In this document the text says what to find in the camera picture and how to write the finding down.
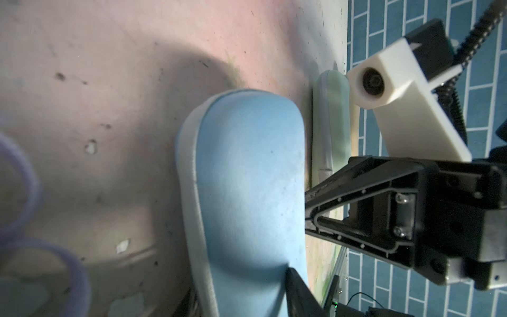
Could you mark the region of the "mint green umbrella case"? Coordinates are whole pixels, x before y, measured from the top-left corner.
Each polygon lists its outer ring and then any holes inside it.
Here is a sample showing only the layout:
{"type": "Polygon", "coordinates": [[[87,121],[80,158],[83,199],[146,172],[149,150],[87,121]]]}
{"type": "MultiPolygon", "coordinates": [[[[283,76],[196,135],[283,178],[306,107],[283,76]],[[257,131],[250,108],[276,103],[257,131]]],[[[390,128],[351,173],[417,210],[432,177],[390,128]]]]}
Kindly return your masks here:
{"type": "Polygon", "coordinates": [[[342,169],[352,155],[350,86],[336,70],[323,72],[313,86],[311,186],[342,169]]]}

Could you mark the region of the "beige umbrella case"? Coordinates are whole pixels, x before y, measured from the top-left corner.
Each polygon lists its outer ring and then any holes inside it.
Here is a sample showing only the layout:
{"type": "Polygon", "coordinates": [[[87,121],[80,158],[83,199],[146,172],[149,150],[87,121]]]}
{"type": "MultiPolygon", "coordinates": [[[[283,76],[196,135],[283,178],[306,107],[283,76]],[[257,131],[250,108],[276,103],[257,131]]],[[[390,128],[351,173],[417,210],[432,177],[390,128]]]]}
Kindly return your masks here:
{"type": "Polygon", "coordinates": [[[359,119],[360,107],[350,104],[350,132],[351,132],[351,156],[359,155],[359,119]]]}

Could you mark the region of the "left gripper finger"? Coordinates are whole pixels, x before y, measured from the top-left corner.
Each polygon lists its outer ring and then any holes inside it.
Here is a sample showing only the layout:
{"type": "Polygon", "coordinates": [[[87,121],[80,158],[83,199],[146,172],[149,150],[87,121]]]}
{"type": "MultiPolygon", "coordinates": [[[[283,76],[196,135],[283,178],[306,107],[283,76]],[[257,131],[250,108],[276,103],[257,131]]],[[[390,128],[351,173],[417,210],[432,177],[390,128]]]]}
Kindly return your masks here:
{"type": "Polygon", "coordinates": [[[328,316],[294,268],[286,271],[285,289],[290,317],[328,316]]]}

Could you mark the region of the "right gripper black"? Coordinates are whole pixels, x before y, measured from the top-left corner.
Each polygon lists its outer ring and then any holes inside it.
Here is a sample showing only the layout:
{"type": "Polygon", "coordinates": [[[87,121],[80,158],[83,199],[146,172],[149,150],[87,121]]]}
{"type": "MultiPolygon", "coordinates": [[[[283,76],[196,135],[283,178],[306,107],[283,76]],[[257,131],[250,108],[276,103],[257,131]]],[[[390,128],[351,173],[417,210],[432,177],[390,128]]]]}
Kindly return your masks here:
{"type": "Polygon", "coordinates": [[[431,129],[435,161],[353,157],[304,195],[306,233],[437,285],[506,286],[506,147],[473,160],[450,121],[431,129]],[[417,200],[429,183],[416,246],[417,200]]]}

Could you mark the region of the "blue umbrella case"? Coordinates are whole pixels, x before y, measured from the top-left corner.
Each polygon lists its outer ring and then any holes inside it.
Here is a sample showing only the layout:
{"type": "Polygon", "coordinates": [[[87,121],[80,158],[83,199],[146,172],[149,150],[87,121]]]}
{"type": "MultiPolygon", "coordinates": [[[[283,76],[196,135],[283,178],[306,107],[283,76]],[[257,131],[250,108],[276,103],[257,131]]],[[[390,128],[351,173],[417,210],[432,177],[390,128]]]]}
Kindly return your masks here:
{"type": "Polygon", "coordinates": [[[287,316],[287,270],[308,277],[298,107],[252,89],[212,96],[183,123],[176,167],[203,314],[287,316]]]}

